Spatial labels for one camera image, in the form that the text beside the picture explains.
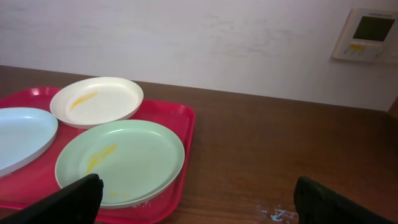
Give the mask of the white wall control panel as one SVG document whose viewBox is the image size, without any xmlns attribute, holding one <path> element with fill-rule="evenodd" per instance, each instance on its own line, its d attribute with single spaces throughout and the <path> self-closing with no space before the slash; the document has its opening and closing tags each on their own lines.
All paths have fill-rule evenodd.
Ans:
<svg viewBox="0 0 398 224">
<path fill-rule="evenodd" d="M 354 8 L 332 57 L 355 62 L 397 63 L 397 11 Z"/>
</svg>

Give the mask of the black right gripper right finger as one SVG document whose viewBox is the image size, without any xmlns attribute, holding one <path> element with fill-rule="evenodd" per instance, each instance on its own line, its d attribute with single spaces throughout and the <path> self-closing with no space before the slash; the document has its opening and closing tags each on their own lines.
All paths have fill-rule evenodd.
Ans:
<svg viewBox="0 0 398 224">
<path fill-rule="evenodd" d="M 295 185 L 294 204 L 299 224 L 394 224 L 304 176 Z"/>
</svg>

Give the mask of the light blue plate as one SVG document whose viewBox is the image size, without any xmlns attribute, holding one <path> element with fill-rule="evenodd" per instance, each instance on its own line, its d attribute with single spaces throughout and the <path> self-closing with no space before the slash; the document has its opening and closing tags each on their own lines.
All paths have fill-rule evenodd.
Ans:
<svg viewBox="0 0 398 224">
<path fill-rule="evenodd" d="M 41 156 L 53 143 L 58 121 L 48 111 L 14 107 L 1 109 L 1 177 Z"/>
</svg>

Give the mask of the red plastic tray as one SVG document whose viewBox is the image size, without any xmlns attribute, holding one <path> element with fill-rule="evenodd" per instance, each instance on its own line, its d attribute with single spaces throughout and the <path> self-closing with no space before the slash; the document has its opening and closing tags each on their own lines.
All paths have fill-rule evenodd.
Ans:
<svg viewBox="0 0 398 224">
<path fill-rule="evenodd" d="M 59 88 L 42 86 L 13 93 L 1 99 L 2 108 L 32 107 L 50 109 L 50 101 Z M 188 106 L 178 103 L 144 100 L 134 119 L 151 121 L 169 128 L 183 143 L 185 154 L 190 153 L 196 114 Z M 23 168 L 1 177 L 1 208 L 22 210 L 59 190 L 55 180 L 55 163 L 62 149 L 81 129 L 58 125 L 52 145 L 36 160 Z M 97 221 L 105 223 L 156 223 L 169 216 L 180 201 L 187 166 L 160 195 L 139 205 L 120 209 L 101 209 Z"/>
</svg>

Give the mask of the light green plate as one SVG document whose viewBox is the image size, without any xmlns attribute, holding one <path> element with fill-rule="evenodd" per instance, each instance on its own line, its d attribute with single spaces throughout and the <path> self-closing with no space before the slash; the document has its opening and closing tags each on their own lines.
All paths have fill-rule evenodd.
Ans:
<svg viewBox="0 0 398 224">
<path fill-rule="evenodd" d="M 98 174 L 104 183 L 100 207 L 126 208 L 162 193 L 184 161 L 183 143 L 169 128 L 136 119 L 114 121 L 71 140 L 57 159 L 55 179 L 64 188 Z"/>
</svg>

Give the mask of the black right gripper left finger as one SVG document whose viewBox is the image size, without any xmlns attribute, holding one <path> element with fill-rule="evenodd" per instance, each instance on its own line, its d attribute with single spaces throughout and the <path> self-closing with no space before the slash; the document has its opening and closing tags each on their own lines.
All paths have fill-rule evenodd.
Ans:
<svg viewBox="0 0 398 224">
<path fill-rule="evenodd" d="M 1 220 L 1 224 L 93 224 L 103 198 L 104 183 L 89 174 L 54 194 Z"/>
</svg>

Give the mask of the cream white plate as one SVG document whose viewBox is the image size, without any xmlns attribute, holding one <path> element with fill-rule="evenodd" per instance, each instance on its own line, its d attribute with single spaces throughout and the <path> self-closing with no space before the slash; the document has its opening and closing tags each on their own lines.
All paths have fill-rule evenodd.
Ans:
<svg viewBox="0 0 398 224">
<path fill-rule="evenodd" d="M 72 83 L 50 102 L 51 113 L 74 128 L 90 129 L 130 118 L 144 99 L 142 88 L 130 80 L 97 77 Z"/>
</svg>

